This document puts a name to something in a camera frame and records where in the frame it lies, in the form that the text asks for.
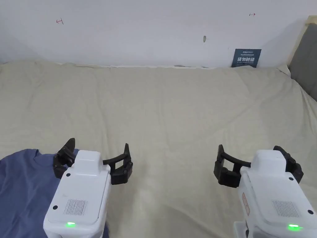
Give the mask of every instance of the blue shirt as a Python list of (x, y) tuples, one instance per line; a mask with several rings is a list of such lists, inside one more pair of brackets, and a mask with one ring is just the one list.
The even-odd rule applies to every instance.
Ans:
[[(47, 237), (44, 217), (60, 181), (54, 175), (53, 156), (25, 149), (0, 160), (2, 238)], [(103, 237), (108, 237), (107, 226)]]

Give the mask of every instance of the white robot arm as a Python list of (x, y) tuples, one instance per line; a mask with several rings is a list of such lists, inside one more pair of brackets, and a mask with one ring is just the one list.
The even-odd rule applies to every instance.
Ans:
[[(101, 238), (111, 184), (127, 183), (132, 173), (129, 145), (123, 154), (109, 160), (87, 150), (78, 151), (75, 157), (74, 148), (72, 138), (53, 158), (55, 176), (61, 181), (43, 228), (48, 238)], [(116, 169), (115, 164), (122, 160), (123, 165)]]
[[(224, 160), (234, 164), (229, 171)], [(236, 238), (316, 238), (317, 216), (299, 186), (301, 166), (281, 147), (258, 150), (252, 163), (219, 145), (214, 175), (219, 184), (239, 187), (245, 221), (234, 222)]]

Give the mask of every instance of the beige bed sheet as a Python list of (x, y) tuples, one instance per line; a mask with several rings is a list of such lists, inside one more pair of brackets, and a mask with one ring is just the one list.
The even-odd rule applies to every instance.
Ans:
[(0, 66), (0, 157), (56, 152), (69, 138), (104, 159), (129, 143), (133, 173), (112, 187), (110, 237), (233, 238), (237, 189), (213, 175), (217, 147), (250, 161), (280, 145), (317, 208), (317, 102), (276, 68)]

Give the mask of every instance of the white plastic casing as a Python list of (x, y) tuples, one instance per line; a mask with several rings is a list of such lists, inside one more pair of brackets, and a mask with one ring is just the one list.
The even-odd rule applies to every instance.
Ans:
[(103, 165), (100, 153), (80, 150), (75, 163), (64, 172), (46, 213), (43, 228), (47, 237), (102, 237), (110, 185), (110, 166)]
[[(316, 213), (285, 168), (286, 160), (277, 150), (259, 150), (251, 168), (241, 168), (239, 198), (249, 238), (317, 237)], [(234, 223), (236, 237), (246, 237), (246, 223)], [(290, 228), (290, 224), (299, 228)]]

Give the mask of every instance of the green led light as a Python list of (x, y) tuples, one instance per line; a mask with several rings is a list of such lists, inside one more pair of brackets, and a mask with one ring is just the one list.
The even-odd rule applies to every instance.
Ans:
[(74, 222), (67, 222), (66, 223), (66, 227), (75, 227), (76, 226), (76, 223), (74, 223)]
[(289, 225), (288, 225), (288, 229), (289, 229), (290, 231), (300, 231), (300, 230), (303, 229), (303, 228), (300, 227), (299, 225), (289, 224)]

